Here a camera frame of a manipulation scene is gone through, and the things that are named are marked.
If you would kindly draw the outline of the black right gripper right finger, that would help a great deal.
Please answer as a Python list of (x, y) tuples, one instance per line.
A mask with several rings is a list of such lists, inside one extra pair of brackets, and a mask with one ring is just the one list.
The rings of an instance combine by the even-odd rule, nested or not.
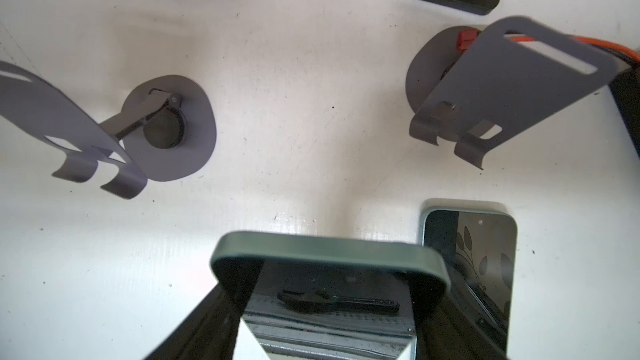
[(445, 295), (414, 299), (416, 359), (504, 359), (505, 334), (486, 315)]

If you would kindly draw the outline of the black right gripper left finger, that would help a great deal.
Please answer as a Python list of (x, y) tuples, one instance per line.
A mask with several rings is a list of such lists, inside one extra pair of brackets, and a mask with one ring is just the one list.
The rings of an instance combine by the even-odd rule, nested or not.
[(146, 360), (231, 360), (239, 324), (240, 314), (218, 284)]

